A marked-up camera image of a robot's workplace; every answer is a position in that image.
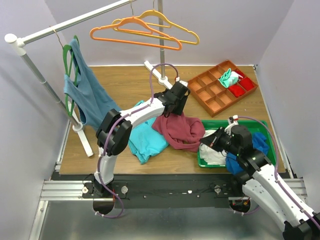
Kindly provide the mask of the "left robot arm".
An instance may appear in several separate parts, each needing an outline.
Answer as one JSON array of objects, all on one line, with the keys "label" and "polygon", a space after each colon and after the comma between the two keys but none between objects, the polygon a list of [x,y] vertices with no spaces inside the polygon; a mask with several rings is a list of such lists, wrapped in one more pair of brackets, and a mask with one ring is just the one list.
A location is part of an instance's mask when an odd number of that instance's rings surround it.
[{"label": "left robot arm", "polygon": [[101,198],[113,194],[110,182],[114,180],[117,157],[127,147],[132,130],[159,116],[181,115],[190,94],[186,81],[177,81],[170,89],[152,93],[146,102],[127,110],[110,110],[96,132],[99,157],[94,173],[93,191]]}]

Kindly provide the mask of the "maroon tank top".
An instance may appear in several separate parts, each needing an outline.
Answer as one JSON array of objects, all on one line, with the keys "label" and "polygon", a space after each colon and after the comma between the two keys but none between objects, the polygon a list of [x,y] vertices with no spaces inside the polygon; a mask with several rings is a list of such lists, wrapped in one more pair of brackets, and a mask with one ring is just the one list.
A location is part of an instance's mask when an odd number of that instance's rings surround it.
[{"label": "maroon tank top", "polygon": [[152,124],[152,129],[163,135],[168,144],[175,150],[196,153],[200,146],[200,139],[205,134],[202,121],[196,117],[184,114],[161,115]]}]

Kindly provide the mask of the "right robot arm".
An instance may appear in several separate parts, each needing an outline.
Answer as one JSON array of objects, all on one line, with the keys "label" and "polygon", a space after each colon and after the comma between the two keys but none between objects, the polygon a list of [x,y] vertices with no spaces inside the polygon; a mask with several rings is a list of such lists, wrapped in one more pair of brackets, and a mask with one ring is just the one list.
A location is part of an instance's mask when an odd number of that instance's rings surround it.
[{"label": "right robot arm", "polygon": [[245,194],[276,222],[285,240],[318,240],[320,215],[309,207],[278,175],[269,158],[253,146],[252,134],[244,125],[226,131],[218,128],[200,142],[211,149],[236,156],[244,170],[230,183],[230,191]]}]

